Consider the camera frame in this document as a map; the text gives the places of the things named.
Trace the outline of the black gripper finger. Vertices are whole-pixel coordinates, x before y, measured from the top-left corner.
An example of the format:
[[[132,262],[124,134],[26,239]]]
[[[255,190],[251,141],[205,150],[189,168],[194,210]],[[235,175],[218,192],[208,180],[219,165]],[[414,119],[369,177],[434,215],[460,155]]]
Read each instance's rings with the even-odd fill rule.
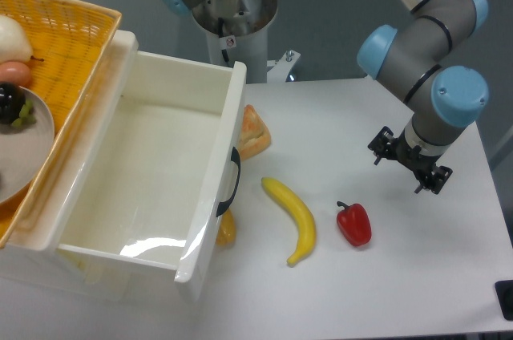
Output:
[[[418,181],[418,186],[414,193],[419,194],[422,190],[426,190],[438,195],[452,173],[451,168],[437,165],[427,169],[414,170],[414,177]]]
[[[394,133],[384,126],[367,148],[374,154],[374,165],[378,165],[381,160],[394,160]]]

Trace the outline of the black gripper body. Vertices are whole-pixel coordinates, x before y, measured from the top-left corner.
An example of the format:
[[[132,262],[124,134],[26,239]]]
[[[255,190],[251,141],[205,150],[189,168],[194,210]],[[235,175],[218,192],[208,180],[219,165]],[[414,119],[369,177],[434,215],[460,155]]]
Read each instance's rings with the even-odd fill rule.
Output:
[[[398,138],[392,138],[389,147],[390,158],[396,160],[404,167],[411,170],[418,178],[433,176],[436,162],[440,155],[427,156],[422,153],[419,145],[413,148],[406,142],[406,138],[401,134]]]

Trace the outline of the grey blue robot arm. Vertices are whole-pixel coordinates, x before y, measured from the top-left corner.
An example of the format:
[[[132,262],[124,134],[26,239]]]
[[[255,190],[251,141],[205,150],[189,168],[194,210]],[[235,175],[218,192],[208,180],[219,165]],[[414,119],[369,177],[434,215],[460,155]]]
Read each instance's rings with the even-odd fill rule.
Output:
[[[270,62],[267,31],[277,0],[162,0],[191,14],[208,42],[211,63],[243,63],[250,83],[284,80],[284,61]],[[358,66],[413,113],[400,136],[383,128],[369,148],[378,160],[408,168],[419,190],[438,193],[452,171],[438,159],[487,105],[486,80],[467,67],[440,62],[486,21],[487,0],[401,0],[414,21],[404,30],[384,25],[357,53]]]

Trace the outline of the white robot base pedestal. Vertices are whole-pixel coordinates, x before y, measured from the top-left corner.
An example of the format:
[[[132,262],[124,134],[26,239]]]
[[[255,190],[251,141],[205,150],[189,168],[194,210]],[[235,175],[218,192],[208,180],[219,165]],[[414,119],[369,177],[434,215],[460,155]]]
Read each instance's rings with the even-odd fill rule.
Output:
[[[247,83],[284,83],[293,79],[301,54],[287,50],[279,59],[268,57],[268,31],[277,16],[277,0],[205,0],[192,10],[203,31],[209,62],[247,67]]]

